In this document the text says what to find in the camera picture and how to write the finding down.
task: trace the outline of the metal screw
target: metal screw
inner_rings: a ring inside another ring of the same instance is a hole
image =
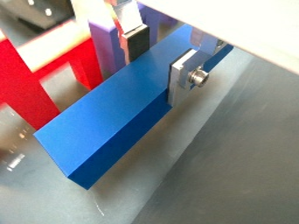
[[[192,83],[196,87],[201,88],[209,78],[209,74],[205,73],[201,68],[196,68],[189,73],[189,83]]]

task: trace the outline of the gray surface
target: gray surface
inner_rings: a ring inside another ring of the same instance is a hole
[[[133,223],[299,223],[299,77],[255,59]]]
[[[193,89],[88,191],[62,176],[32,127],[0,108],[0,223],[129,224],[251,60],[233,51],[207,86]],[[86,90],[69,67],[56,74],[42,86],[64,110]],[[20,154],[21,162],[8,171]]]

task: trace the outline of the blue block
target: blue block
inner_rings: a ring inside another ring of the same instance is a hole
[[[192,47],[191,29],[183,26],[34,133],[64,175],[85,189],[171,109],[168,69]]]

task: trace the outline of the metal bracket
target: metal bracket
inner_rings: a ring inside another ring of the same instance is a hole
[[[134,0],[106,0],[106,3],[128,64],[149,50],[149,27],[142,24]]]
[[[172,107],[181,103],[193,86],[204,86],[209,74],[203,71],[201,66],[225,46],[223,41],[195,29],[192,35],[191,42],[200,46],[200,50],[188,50],[171,64],[168,104]]]

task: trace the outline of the white panel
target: white panel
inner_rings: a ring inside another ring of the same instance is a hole
[[[297,0],[137,0],[299,74]]]

